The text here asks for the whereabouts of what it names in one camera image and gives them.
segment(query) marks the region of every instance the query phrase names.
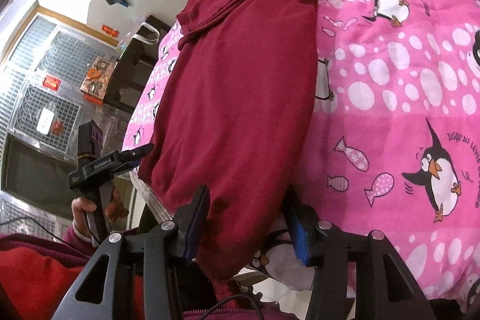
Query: metal screw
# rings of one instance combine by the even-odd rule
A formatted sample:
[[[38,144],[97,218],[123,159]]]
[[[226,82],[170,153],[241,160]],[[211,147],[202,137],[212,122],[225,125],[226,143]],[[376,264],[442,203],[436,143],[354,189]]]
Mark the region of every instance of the metal screw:
[[[164,231],[170,231],[173,228],[175,228],[175,223],[171,220],[164,221],[162,222],[162,225],[160,226]]]
[[[383,232],[377,231],[377,230],[371,232],[371,237],[374,238],[375,240],[385,239],[385,235],[383,234]]]
[[[121,240],[122,235],[118,232],[114,232],[109,236],[110,243],[116,243],[117,241]]]
[[[328,230],[328,229],[332,228],[332,223],[328,220],[320,220],[318,222],[318,227],[320,229]]]

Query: cartoon penguin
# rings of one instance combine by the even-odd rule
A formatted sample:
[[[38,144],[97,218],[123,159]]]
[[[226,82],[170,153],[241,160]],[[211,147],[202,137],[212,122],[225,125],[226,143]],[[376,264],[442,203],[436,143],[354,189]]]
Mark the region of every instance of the cartoon penguin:
[[[443,149],[440,140],[427,119],[432,145],[423,153],[420,169],[414,173],[403,172],[402,176],[414,185],[424,186],[433,209],[434,223],[443,220],[457,205],[462,194],[460,181],[453,167],[449,153]]]
[[[138,131],[133,135],[133,143],[134,145],[138,145],[140,143],[140,140],[142,139],[142,135],[140,134],[142,128],[138,128]]]
[[[153,107],[153,117],[157,117],[157,112],[158,112],[158,107],[160,106],[160,102],[157,102],[157,104]]]
[[[373,15],[363,16],[364,19],[375,22],[377,17],[390,21],[394,28],[402,26],[410,15],[409,3],[406,0],[373,0]]]
[[[328,85],[328,60],[318,59],[317,62],[317,87],[315,88],[315,98],[321,100],[333,100],[334,94]]]
[[[160,50],[160,58],[161,58],[162,60],[165,60],[168,55],[169,55],[169,50],[168,50],[168,48],[166,47],[166,45],[162,46],[162,48],[161,48],[161,50]]]
[[[475,33],[475,42],[473,43],[473,58],[480,67],[480,31]]]
[[[153,86],[147,93],[148,99],[152,100],[155,97],[155,86]]]

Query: red cloth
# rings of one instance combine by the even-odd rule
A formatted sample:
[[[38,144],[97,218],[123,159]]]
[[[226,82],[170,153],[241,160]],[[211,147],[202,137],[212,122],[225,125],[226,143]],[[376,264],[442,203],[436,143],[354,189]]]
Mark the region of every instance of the red cloth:
[[[167,209],[208,185],[197,261],[227,279],[260,248],[313,112],[318,0],[189,0],[140,178]]]

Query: black cable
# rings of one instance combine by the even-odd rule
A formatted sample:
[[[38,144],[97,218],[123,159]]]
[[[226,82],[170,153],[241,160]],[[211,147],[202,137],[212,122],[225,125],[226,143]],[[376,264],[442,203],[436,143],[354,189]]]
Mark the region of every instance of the black cable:
[[[90,235],[92,236],[92,238],[98,243],[98,245],[100,245],[100,240],[97,239],[97,237],[92,233],[92,231],[90,230],[90,227],[88,226],[88,222],[87,222],[87,212],[83,211],[83,219],[85,220],[85,226],[87,227],[88,229],[88,232],[90,233]]]
[[[75,251],[77,251],[79,254],[81,254],[85,259],[90,259],[90,257],[88,257],[87,255],[85,254],[82,254],[77,248],[75,248],[74,246],[72,246],[70,243],[67,243],[65,240],[63,239],[60,239],[58,236],[52,234],[47,228],[45,228],[42,224],[40,224],[36,219],[32,218],[32,217],[16,217],[14,219],[11,219],[11,220],[8,220],[8,221],[4,221],[3,223],[0,223],[0,226],[5,226],[7,224],[11,224],[11,223],[14,223],[15,221],[18,221],[18,220],[32,220],[35,224],[37,224],[40,228],[42,228],[45,232],[47,232],[49,235],[53,236],[54,238],[56,238],[57,240],[61,241],[62,243],[66,244],[67,246],[69,246],[70,248],[73,248]]]
[[[230,297],[228,298],[225,298],[224,300],[222,301],[219,301],[217,302],[217,304],[213,305],[207,312],[205,312],[202,316],[200,316],[198,318],[198,320],[204,320],[205,317],[209,316],[210,314],[212,314],[213,311],[215,311],[216,309],[218,309],[220,306],[222,306],[223,304],[231,301],[231,300],[234,300],[236,298],[247,298],[249,299],[250,303],[251,303],[251,306],[254,308],[256,314],[257,314],[257,317],[258,317],[258,320],[265,320],[265,318],[263,317],[263,313],[262,311],[260,310],[260,308],[258,308],[258,305],[257,303],[255,302],[255,300],[253,298],[251,298],[249,295],[246,295],[246,294],[234,294],[234,295],[231,295]]]

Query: pink bedspread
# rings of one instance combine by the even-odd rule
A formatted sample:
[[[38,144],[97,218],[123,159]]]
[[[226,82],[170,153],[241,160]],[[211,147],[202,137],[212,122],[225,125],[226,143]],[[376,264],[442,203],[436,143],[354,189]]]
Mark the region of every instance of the pink bedspread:
[[[296,178],[323,219],[384,231],[425,295],[462,309],[480,292],[478,25],[479,0],[319,0],[315,112]],[[150,140],[179,38],[176,24],[124,148]],[[285,228],[279,217],[250,266],[310,289],[314,270]]]

